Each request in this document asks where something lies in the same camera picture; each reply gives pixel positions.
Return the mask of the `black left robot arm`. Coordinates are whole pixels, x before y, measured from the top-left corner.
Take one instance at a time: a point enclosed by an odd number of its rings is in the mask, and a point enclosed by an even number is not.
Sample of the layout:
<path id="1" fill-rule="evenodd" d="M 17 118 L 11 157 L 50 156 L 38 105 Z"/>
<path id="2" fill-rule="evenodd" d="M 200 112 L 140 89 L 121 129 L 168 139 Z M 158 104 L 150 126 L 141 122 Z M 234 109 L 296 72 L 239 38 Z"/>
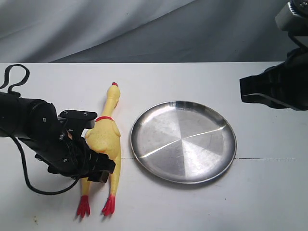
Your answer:
<path id="1" fill-rule="evenodd" d="M 57 114 L 52 103 L 0 94 L 0 135 L 17 137 L 48 165 L 48 172 L 65 177 L 106 182 L 115 162 L 93 151 L 81 136 L 94 127 L 95 112 L 65 110 Z"/>

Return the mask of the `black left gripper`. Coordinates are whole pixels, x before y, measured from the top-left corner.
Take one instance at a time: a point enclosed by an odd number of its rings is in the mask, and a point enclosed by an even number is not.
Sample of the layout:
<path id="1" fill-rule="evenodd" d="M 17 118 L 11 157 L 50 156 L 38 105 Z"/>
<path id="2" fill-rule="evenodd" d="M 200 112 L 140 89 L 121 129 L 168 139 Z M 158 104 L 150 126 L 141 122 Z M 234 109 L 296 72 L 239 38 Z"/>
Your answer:
<path id="1" fill-rule="evenodd" d="M 52 103 L 25 100 L 24 122 L 18 139 L 48 165 L 48 172 L 92 182 L 107 182 L 115 169 L 110 141 L 94 141 L 94 150 L 81 137 L 94 127 L 96 112 L 64 110 L 59 115 Z"/>

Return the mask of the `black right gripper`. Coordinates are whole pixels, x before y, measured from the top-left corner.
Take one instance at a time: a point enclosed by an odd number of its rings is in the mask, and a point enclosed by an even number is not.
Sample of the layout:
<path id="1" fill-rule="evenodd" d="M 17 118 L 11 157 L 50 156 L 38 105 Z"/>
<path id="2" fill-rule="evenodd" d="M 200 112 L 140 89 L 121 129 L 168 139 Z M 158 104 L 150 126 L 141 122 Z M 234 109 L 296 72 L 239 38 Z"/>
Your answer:
<path id="1" fill-rule="evenodd" d="M 287 59 L 259 75 L 240 79 L 241 100 L 270 108 L 308 109 L 308 52 L 297 48 Z"/>

